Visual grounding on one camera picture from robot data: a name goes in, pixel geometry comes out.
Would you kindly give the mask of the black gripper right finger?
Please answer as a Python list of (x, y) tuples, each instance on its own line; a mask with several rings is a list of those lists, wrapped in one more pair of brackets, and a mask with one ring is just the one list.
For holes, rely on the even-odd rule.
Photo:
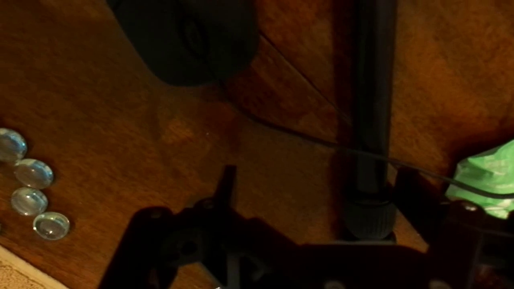
[(400, 169), (394, 203), (427, 249), (429, 289), (514, 289), (514, 220), (450, 201), (419, 172)]

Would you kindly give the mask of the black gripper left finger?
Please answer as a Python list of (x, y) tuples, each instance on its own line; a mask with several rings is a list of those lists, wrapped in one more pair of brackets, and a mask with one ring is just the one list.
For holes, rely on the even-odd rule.
[(129, 222), (100, 289), (170, 289), (178, 270), (201, 265), (219, 289), (294, 289), (278, 260), (292, 243), (231, 207), (238, 169), (227, 166), (211, 198), (174, 214), (145, 207)]

